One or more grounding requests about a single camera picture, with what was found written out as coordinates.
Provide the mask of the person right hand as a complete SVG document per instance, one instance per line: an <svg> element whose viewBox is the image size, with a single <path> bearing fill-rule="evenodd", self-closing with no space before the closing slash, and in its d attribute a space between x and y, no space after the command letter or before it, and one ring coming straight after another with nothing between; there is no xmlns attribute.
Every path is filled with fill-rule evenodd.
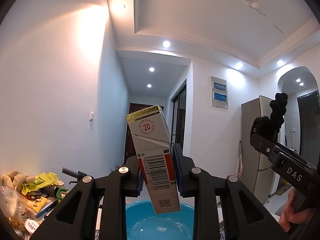
<svg viewBox="0 0 320 240"><path fill-rule="evenodd" d="M285 232L288 232L290 230L290 223L308 224L315 214L315 209L306 209L300 212L296 212L292 205L295 199L296 189L292 188L279 219L279 225L284 229Z"/></svg>

